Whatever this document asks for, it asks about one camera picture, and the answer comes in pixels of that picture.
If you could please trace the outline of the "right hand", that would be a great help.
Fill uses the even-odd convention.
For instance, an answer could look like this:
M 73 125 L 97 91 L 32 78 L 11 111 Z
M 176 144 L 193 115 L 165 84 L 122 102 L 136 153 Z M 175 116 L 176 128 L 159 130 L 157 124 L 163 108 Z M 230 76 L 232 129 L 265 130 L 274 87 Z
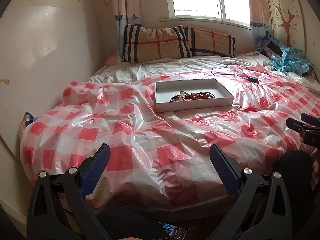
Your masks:
M 319 182 L 319 150 L 316 148 L 312 154 L 312 178 L 311 178 L 311 188 L 314 190 Z

